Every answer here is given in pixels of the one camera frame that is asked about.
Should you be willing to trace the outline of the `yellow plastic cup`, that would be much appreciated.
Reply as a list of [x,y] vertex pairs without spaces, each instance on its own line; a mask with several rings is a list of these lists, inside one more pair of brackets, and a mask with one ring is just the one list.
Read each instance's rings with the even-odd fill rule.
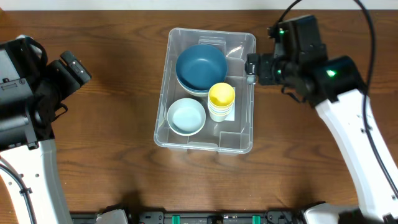
[[219,108],[226,108],[233,104],[235,90],[228,83],[217,83],[210,88],[208,97],[212,105]]
[[216,110],[215,108],[208,107],[210,113],[215,114],[217,116],[226,116],[227,114],[230,114],[232,111],[232,108],[229,108],[227,110]]

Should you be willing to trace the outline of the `beige plastic bowl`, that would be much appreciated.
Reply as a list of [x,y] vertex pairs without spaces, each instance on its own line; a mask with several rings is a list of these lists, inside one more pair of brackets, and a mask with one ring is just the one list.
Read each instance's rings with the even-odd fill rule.
[[197,97],[207,97],[209,94],[209,90],[205,90],[205,91],[194,91],[189,89],[188,87],[186,87],[183,83],[179,83],[180,86],[189,94],[193,95],[193,96],[197,96]]

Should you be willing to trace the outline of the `dark blue bowl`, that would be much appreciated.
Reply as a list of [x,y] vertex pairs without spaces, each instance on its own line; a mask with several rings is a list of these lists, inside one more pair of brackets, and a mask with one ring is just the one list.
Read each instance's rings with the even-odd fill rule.
[[177,78],[186,85],[196,79],[224,82],[228,74],[226,57],[212,45],[198,44],[185,49],[177,58],[175,72]]
[[193,96],[207,96],[209,94],[210,88],[219,83],[218,80],[208,80],[208,79],[196,79],[193,81],[193,84],[186,85],[181,79],[177,78],[180,86],[189,94]]

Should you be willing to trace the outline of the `cream plastic cup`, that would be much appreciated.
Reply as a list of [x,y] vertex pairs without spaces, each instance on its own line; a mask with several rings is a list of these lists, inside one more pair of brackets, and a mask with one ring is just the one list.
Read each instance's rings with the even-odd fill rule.
[[222,122],[224,121],[230,114],[231,112],[226,112],[223,114],[219,114],[219,113],[214,113],[213,111],[209,110],[209,114],[210,114],[210,118],[215,121],[215,122]]

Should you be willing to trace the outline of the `grey plastic bowl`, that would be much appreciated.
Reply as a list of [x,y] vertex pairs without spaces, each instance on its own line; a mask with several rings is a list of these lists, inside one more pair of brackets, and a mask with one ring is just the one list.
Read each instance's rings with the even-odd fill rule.
[[192,98],[182,98],[171,104],[167,122],[173,132],[181,136],[193,136],[200,132],[206,121],[206,112],[201,103]]

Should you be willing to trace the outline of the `pink plastic cup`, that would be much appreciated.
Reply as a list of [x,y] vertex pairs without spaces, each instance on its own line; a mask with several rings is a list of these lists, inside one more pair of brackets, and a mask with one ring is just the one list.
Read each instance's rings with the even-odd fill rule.
[[208,106],[211,108],[215,108],[216,110],[227,110],[234,106],[234,102],[232,102],[231,104],[229,104],[227,106],[217,106],[214,103],[212,103],[211,101],[208,101]]

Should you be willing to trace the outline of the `light blue plastic cup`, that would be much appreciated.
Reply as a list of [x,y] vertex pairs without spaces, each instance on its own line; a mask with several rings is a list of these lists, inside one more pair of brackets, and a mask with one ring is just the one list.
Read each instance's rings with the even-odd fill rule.
[[229,111],[231,111],[234,108],[234,105],[231,105],[227,108],[217,108],[214,105],[208,105],[209,110],[211,110],[214,113],[218,113],[218,114],[224,114],[224,113],[228,113]]

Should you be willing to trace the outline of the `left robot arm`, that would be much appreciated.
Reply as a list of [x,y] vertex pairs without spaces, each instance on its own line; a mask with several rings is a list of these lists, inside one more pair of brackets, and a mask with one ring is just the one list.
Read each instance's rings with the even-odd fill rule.
[[52,123],[62,102],[91,80],[69,51],[49,62],[43,46],[20,35],[1,44],[1,178],[19,223],[128,223],[123,208],[71,213],[57,168]]

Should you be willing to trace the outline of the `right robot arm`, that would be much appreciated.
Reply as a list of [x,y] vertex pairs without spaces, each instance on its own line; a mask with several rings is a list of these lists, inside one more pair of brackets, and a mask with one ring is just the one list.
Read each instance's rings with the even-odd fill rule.
[[307,15],[268,28],[271,54],[248,54],[245,71],[261,85],[309,103],[334,137],[350,172],[357,207],[318,203],[303,223],[396,223],[397,166],[373,116],[367,86],[349,56],[330,59],[318,22]]

